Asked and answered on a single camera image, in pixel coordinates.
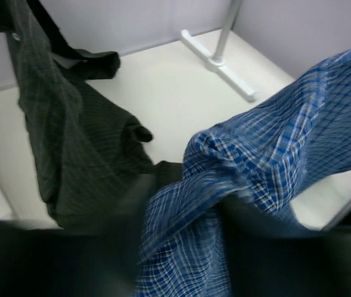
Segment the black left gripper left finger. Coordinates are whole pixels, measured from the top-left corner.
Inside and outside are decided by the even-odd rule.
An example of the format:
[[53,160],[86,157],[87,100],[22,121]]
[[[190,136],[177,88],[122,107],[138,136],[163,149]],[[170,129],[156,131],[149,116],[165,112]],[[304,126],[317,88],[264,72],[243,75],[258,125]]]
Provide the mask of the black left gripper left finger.
[[0,221],[0,296],[131,296],[155,176],[139,176],[92,236]]

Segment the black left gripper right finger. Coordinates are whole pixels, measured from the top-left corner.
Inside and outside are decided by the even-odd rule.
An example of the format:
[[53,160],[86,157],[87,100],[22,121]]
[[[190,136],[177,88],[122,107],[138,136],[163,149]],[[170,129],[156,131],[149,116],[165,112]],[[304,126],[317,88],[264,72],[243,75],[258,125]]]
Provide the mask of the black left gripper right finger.
[[351,226],[309,230],[234,194],[219,210],[232,296],[351,296]]

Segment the blue plaid shirt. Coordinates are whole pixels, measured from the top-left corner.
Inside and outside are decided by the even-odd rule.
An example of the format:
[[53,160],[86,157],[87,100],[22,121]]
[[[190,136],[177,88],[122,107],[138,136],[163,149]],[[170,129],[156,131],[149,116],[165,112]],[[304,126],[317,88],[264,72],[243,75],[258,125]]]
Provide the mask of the blue plaid shirt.
[[290,201],[351,170],[351,49],[247,112],[198,132],[182,180],[147,205],[136,296],[231,296],[216,205],[240,202],[300,230]]

